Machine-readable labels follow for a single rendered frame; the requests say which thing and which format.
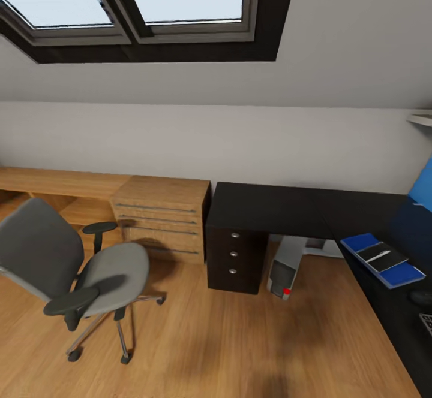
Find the folder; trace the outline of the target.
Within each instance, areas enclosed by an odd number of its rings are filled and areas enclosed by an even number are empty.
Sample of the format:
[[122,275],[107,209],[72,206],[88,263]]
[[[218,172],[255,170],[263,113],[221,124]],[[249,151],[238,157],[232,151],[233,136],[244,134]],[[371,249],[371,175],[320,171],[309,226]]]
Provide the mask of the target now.
[[340,242],[390,289],[420,281],[425,278],[423,272],[421,272],[418,268],[409,263],[408,260],[403,263],[397,264],[396,266],[389,268],[381,273],[376,272],[375,269],[370,267],[368,265],[369,262],[372,262],[386,254],[389,254],[389,250],[384,250],[377,256],[370,258],[367,261],[363,261],[361,257],[356,255],[356,251],[363,250],[371,245],[381,243],[381,241],[373,234],[365,233],[358,236],[342,239],[340,240]]

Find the notebook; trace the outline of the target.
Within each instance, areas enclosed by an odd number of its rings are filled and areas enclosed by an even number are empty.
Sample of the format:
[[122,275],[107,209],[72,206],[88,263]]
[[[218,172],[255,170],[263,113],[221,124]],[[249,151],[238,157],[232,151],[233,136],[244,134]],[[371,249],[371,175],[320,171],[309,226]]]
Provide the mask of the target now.
[[378,273],[381,273],[389,268],[396,266],[397,264],[403,263],[408,260],[403,254],[399,253],[385,242],[371,245],[366,249],[356,251],[356,255],[361,257],[363,261],[367,261],[370,258],[377,256],[384,250],[389,250],[389,254],[386,254],[368,263],[368,265],[375,269],[375,271]]

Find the mouse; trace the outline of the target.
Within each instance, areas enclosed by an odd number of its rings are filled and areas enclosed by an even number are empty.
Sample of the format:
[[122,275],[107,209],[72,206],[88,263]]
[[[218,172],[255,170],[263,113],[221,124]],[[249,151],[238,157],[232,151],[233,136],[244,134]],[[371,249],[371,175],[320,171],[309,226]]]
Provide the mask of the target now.
[[429,306],[432,303],[432,297],[422,290],[411,291],[409,293],[409,297],[412,301],[419,305]]

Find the swivel chair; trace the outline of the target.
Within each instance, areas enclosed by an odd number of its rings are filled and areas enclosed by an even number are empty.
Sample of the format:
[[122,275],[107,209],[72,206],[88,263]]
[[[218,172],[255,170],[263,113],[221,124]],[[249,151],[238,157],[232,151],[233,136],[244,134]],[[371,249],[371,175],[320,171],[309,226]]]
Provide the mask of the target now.
[[[47,316],[65,315],[69,331],[75,331],[81,317],[98,315],[66,352],[68,361],[78,360],[73,351],[97,322],[114,311],[121,340],[121,363],[127,365],[127,352],[120,320],[124,306],[136,301],[162,297],[139,297],[149,275],[146,248],[137,243],[120,243],[101,249],[103,233],[118,227],[116,222],[100,222],[83,229],[95,233],[94,256],[78,273],[85,260],[79,233],[45,200],[33,197],[0,220],[0,274],[11,279],[47,303]],[[77,281],[74,291],[70,291]]]

